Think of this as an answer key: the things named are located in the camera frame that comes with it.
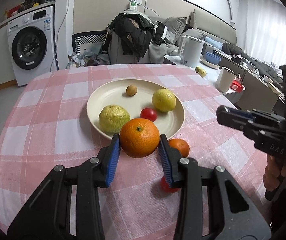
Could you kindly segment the right hand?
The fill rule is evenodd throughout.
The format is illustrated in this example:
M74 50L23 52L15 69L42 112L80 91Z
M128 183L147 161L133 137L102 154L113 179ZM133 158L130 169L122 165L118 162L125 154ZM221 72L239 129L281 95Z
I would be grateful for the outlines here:
M278 164L277 159L268 154L263 175L263 184L267 192L272 192L280 186L280 177L286 179L286 164ZM286 186L282 191L283 193L286 196Z

